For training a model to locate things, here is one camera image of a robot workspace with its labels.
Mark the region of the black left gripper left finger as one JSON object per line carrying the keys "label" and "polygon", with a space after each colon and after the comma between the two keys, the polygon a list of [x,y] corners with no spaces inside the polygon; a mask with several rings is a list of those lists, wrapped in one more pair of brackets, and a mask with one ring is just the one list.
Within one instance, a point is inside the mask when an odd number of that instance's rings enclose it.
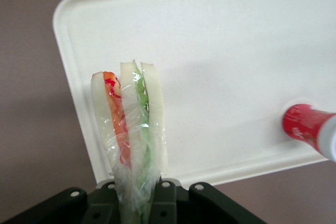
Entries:
{"label": "black left gripper left finger", "polygon": [[113,179],[101,181],[88,195],[81,223],[121,223],[119,199]]}

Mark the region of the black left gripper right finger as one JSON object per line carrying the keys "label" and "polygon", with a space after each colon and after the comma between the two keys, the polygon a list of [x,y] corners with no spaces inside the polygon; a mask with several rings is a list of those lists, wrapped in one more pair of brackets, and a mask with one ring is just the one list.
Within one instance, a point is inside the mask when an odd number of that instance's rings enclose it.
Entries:
{"label": "black left gripper right finger", "polygon": [[149,223],[178,223],[188,200],[188,190],[179,180],[161,179],[155,186]]}

